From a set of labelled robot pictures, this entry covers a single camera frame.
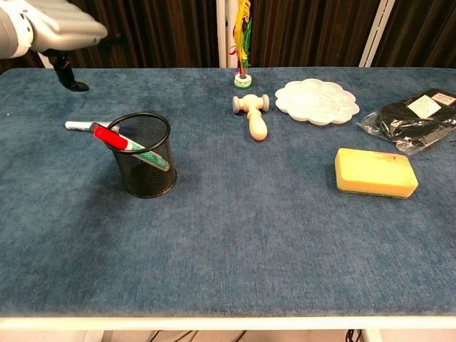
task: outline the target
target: white paint palette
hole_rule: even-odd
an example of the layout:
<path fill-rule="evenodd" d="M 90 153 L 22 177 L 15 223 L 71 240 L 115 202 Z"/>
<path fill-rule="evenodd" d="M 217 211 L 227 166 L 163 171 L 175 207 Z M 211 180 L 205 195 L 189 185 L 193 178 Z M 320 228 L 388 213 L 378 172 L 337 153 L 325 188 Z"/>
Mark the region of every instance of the white paint palette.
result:
<path fill-rule="evenodd" d="M 276 92 L 276 107 L 297 121 L 341 124 L 359 113 L 356 98 L 339 84 L 316 78 L 288 82 Z"/>

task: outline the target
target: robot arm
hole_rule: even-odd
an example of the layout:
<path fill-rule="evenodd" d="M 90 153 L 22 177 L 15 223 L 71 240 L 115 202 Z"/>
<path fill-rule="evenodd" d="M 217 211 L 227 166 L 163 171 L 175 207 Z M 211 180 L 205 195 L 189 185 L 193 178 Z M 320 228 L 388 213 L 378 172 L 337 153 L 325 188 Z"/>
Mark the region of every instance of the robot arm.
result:
<path fill-rule="evenodd" d="M 42 53 L 71 90 L 88 87 L 74 80 L 68 52 L 97 45 L 107 34 L 102 24 L 66 0 L 0 0 L 0 59 L 29 49 Z"/>

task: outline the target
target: green feather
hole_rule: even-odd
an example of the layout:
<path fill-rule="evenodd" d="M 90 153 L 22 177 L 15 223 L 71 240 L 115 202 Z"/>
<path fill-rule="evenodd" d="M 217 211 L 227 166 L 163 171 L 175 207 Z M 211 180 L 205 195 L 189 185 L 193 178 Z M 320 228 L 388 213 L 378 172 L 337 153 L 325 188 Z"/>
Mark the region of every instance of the green feather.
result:
<path fill-rule="evenodd" d="M 244 41 L 242 42 L 242 48 L 244 48 L 245 53 L 247 54 L 247 60 L 244 62 L 244 67 L 247 69 L 249 67 L 249 47 L 250 47 L 250 33 L 252 32 L 252 20 L 249 20 L 247 28 L 244 33 Z"/>

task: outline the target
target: plastic bag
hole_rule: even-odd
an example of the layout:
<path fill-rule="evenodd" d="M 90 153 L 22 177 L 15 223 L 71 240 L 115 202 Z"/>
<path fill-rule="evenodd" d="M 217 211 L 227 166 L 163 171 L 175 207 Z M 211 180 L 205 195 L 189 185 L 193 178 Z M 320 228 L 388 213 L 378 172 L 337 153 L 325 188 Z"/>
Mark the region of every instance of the plastic bag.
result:
<path fill-rule="evenodd" d="M 456 128 L 456 95 L 432 88 L 384 106 L 359 124 L 405 154 L 424 150 Z"/>

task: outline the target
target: white label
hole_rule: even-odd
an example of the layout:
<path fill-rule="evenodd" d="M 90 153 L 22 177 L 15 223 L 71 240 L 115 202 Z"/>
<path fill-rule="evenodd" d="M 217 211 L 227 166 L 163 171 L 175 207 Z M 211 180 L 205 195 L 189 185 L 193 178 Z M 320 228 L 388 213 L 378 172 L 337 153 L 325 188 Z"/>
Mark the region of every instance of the white label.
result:
<path fill-rule="evenodd" d="M 456 101 L 456 98 L 452 98 L 451 96 L 448 96 L 448 95 L 445 95 L 442 93 L 437 93 L 431 98 L 444 105 L 451 105 L 453 102 Z"/>
<path fill-rule="evenodd" d="M 432 114 L 437 112 L 441 107 L 429 96 L 423 95 L 416 101 L 412 102 L 407 106 L 411 109 L 419 118 L 426 119 Z"/>

